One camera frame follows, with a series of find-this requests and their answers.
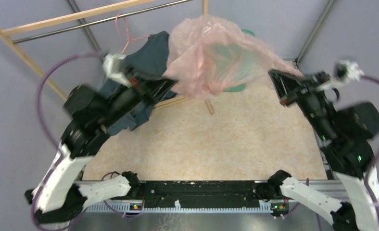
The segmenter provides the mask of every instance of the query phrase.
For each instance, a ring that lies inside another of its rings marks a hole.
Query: gray floor
[[[332,227],[323,219],[323,231]],[[71,231],[317,231],[316,215],[300,206],[285,220],[270,214],[143,214],[133,219],[114,213],[86,213]]]

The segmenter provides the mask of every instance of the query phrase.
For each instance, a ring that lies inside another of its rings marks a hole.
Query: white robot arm
[[[97,202],[121,196],[134,198],[137,195],[140,182],[132,172],[92,184],[74,183],[82,168],[109,138],[106,128],[140,102],[154,105],[159,95],[164,95],[175,84],[167,79],[140,81],[137,72],[131,72],[125,76],[134,80],[134,86],[121,86],[108,99],[84,85],[71,92],[64,108],[73,120],[62,135],[59,151],[44,180],[25,193],[28,202],[35,205],[34,215],[39,223],[69,221]],[[318,213],[335,231],[377,231],[379,183],[376,169],[372,168],[367,176],[376,202],[368,193],[364,175],[373,163],[373,152],[367,140],[379,132],[379,115],[371,103],[359,103],[340,111],[334,109],[323,90],[346,84],[361,72],[353,67],[340,73],[343,76],[339,77],[341,82],[337,84],[329,83],[329,76],[325,73],[300,78],[272,70],[269,75],[280,103],[284,106],[297,103],[317,134],[331,141],[322,151],[346,188],[350,202],[325,196],[299,183],[283,170],[279,170],[267,183],[282,196],[292,198]]]

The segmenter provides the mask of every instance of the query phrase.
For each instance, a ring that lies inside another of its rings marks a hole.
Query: marble-patterned surface
[[[133,132],[111,137],[84,180],[133,171],[141,180],[263,180],[283,169],[299,179],[327,179],[314,132],[297,106],[250,84],[205,103],[190,100],[154,111]]]

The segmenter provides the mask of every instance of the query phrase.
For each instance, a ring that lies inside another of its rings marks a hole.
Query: green bowl
[[[250,30],[247,30],[247,29],[242,29],[242,32],[245,34],[255,36],[255,34],[253,32],[251,32]],[[243,91],[245,88],[246,88],[246,83],[242,83],[240,85],[228,88],[228,89],[224,90],[224,92],[239,92],[239,91]]]

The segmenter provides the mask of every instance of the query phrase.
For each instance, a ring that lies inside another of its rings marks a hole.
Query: metal rod
[[[80,12],[80,9],[77,6],[75,0],[66,0],[66,3],[68,3],[68,6],[72,10],[73,13]],[[79,23],[79,25],[83,25],[87,23],[84,18],[78,19],[77,22]],[[89,45],[92,47],[92,49],[96,52],[100,52],[101,51],[100,46],[96,38],[93,36],[93,33],[90,30],[90,28],[88,26],[84,27],[82,28],[82,32],[85,35],[86,39],[88,40]]]
[[[124,13],[124,14],[119,15],[118,18],[124,18],[124,17],[128,17],[128,16],[136,15],[136,14],[139,14],[139,13],[144,13],[144,12],[149,12],[149,11],[153,11],[153,10],[158,10],[158,9],[161,9],[161,8],[164,8],[164,7],[177,5],[177,4],[188,2],[188,1],[193,1],[193,0],[174,1],[174,2],[163,4],[163,5],[158,5],[158,6],[146,8],[146,9],[139,10],[139,11],[134,11],[134,12],[131,12],[131,13]],[[91,23],[86,23],[86,24],[78,25],[78,26],[72,26],[72,27],[68,27],[68,28],[64,28],[64,29],[60,29],[60,30],[55,30],[55,31],[44,33],[44,34],[40,34],[40,35],[30,36],[30,37],[27,37],[27,38],[20,38],[20,39],[14,40],[13,43],[17,44],[17,43],[21,43],[21,42],[27,42],[27,41],[31,41],[31,40],[35,40],[35,39],[51,36],[51,35],[56,35],[56,34],[60,34],[60,33],[71,31],[71,30],[76,30],[76,29],[84,28],[84,27],[87,27],[87,26],[93,26],[93,25],[96,25],[96,24],[101,24],[101,23],[109,22],[109,21],[112,21],[112,20],[115,20],[115,19],[116,19],[116,16],[115,17],[106,18],[106,19],[102,19],[102,20],[98,20],[98,21],[91,22]]]
[[[298,67],[300,67],[300,63],[302,62],[302,60],[305,57],[305,55],[307,54],[309,48],[311,47],[311,45],[313,44],[313,42],[317,38],[318,33],[323,28],[325,21],[327,20],[329,14],[331,13],[331,10],[334,8],[334,6],[336,5],[336,3],[338,1],[339,0],[328,0],[328,3],[326,5],[324,11],[320,15],[316,25],[314,26],[313,30],[311,31],[311,34],[309,35],[306,42],[304,43],[304,46],[299,53],[299,56],[297,56],[297,58],[296,58],[296,65]]]

